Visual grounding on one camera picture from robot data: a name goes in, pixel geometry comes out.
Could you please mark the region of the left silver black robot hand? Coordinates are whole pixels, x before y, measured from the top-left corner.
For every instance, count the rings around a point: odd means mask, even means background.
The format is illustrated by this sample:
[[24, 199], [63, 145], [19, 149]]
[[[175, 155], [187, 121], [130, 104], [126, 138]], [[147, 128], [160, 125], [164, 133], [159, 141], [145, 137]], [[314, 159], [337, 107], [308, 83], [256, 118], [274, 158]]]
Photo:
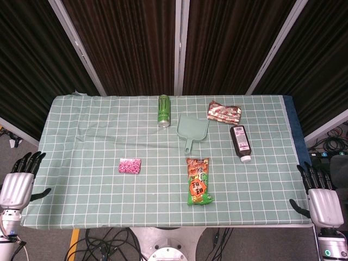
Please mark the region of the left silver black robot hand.
[[1, 184], [1, 208], [23, 210], [29, 202], [44, 198], [51, 188], [33, 193], [33, 185], [40, 164], [46, 154], [41, 151], [27, 153], [18, 159]]

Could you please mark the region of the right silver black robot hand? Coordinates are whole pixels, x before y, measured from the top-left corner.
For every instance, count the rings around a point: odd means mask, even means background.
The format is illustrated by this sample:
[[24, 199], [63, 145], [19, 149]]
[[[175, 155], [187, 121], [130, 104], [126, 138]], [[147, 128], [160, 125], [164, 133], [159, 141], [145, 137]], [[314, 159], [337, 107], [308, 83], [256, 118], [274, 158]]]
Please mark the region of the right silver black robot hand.
[[297, 166], [302, 177], [309, 209], [301, 208], [293, 199], [290, 205], [297, 213], [309, 218], [321, 228], [339, 228], [344, 223], [339, 197], [331, 175], [308, 162]]

